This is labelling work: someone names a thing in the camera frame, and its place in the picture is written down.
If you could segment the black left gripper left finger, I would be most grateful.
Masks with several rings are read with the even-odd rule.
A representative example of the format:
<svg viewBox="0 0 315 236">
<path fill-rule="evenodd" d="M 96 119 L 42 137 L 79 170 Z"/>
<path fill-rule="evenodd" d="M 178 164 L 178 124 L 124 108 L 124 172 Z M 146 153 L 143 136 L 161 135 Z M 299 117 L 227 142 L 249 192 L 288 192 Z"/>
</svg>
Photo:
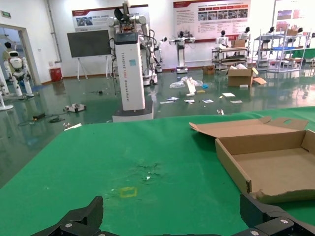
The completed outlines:
<svg viewBox="0 0 315 236">
<path fill-rule="evenodd" d="M 59 222 L 35 236 L 96 236 L 103 220 L 103 198 L 96 196 L 86 206 L 70 210 Z"/>
</svg>

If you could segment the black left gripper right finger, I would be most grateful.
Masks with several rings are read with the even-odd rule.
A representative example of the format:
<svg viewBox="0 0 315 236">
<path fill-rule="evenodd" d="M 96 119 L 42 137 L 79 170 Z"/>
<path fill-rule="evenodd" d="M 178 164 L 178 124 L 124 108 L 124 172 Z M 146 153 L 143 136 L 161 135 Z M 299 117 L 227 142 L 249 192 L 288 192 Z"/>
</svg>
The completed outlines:
<svg viewBox="0 0 315 236">
<path fill-rule="evenodd" d="M 240 195 L 240 215 L 248 226 L 237 236 L 314 236 L 315 227 L 297 220 L 279 206 L 260 203 L 249 194 Z"/>
</svg>

